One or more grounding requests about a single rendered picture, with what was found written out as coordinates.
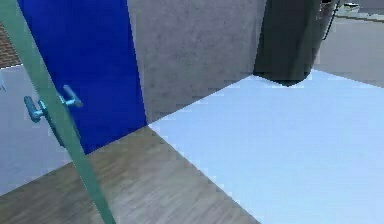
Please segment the green room door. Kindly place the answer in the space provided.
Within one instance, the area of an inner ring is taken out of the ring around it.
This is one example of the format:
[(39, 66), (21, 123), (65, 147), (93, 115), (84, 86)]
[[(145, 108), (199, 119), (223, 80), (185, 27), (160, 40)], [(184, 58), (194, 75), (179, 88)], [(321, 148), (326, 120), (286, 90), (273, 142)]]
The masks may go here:
[(83, 151), (69, 107), (60, 100), (62, 95), (58, 93), (51, 79), (18, 0), (0, 0), (0, 21), (39, 95), (39, 100), (44, 103), (43, 117), (47, 120), (59, 145), (68, 152), (104, 224), (117, 224), (90, 160)]

